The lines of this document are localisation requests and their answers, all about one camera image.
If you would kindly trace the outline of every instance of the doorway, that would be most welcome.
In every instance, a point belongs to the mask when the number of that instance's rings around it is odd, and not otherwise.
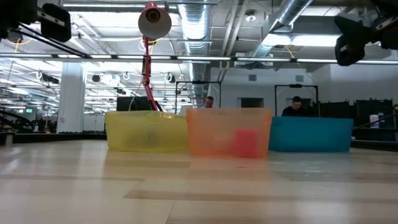
[[[241,98],[241,108],[263,108],[263,98]]]

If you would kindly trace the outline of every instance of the white column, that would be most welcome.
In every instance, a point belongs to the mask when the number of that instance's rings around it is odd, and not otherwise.
[[[82,63],[63,63],[57,133],[83,131],[86,72]]]

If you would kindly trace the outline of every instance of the black frame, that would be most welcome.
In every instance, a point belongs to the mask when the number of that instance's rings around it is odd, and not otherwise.
[[[177,114],[177,92],[178,92],[178,84],[180,83],[191,83],[194,85],[204,85],[204,84],[218,84],[218,86],[220,87],[219,89],[219,102],[218,102],[218,107],[221,108],[221,82],[206,82],[206,81],[176,81],[175,82],[175,111],[174,113]]]
[[[318,86],[317,85],[301,85],[301,84],[291,84],[291,85],[275,85],[274,86],[274,96],[275,96],[275,116],[278,115],[278,97],[277,97],[277,89],[278,87],[289,87],[289,88],[303,88],[303,87],[312,87],[315,89],[315,98],[317,103],[319,103],[318,98]]]

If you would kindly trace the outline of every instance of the orange plastic bin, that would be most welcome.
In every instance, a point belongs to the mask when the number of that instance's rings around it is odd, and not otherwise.
[[[264,158],[272,111],[264,108],[188,109],[191,156]]]

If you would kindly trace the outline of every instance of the yellow plastic bin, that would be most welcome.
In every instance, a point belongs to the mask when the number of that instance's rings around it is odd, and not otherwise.
[[[108,147],[124,152],[188,152],[185,117],[158,111],[109,112]]]

